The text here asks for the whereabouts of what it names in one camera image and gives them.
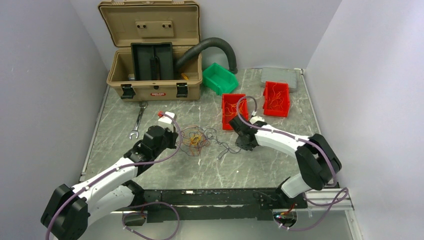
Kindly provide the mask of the green plastic bin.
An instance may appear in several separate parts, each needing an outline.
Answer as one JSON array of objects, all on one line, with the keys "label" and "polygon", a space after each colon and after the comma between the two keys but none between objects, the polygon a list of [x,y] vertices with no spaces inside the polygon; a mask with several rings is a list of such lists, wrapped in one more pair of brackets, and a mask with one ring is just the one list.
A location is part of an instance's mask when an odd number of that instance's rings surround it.
[{"label": "green plastic bin", "polygon": [[202,78],[202,83],[219,96],[230,94],[239,86],[236,76],[217,63],[206,68]]}]

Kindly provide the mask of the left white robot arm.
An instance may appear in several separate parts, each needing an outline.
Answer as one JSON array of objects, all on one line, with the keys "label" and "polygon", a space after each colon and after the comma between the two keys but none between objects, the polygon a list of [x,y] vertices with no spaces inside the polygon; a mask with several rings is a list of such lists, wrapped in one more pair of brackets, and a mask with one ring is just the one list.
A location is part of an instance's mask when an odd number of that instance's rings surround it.
[{"label": "left white robot arm", "polygon": [[160,122],[112,166],[74,186],[58,186],[40,219],[46,227],[44,238],[77,240],[109,213],[125,207],[139,209],[144,203],[143,189],[132,180],[154,164],[172,158],[178,152],[180,134],[177,123]]}]

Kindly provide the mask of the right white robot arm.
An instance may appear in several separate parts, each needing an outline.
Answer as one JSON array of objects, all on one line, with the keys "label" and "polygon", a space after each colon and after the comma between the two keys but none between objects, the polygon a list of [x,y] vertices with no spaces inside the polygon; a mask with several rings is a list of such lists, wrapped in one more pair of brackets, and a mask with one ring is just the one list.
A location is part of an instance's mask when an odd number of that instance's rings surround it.
[{"label": "right white robot arm", "polygon": [[284,180],[275,194],[276,203],[289,207],[295,197],[309,190],[322,190],[342,169],[327,140],[318,133],[304,136],[288,133],[267,124],[262,117],[250,121],[234,117],[229,122],[237,133],[236,145],[243,150],[268,147],[296,159],[299,173]]}]

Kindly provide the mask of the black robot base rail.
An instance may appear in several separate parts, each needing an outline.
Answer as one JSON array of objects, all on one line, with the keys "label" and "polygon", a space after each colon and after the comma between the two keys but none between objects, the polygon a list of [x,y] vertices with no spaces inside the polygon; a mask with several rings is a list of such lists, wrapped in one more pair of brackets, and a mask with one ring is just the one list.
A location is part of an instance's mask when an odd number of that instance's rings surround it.
[{"label": "black robot base rail", "polygon": [[136,192],[124,210],[143,210],[148,223],[176,220],[256,219],[306,209],[301,195],[288,198],[274,187],[218,189],[145,189]]}]

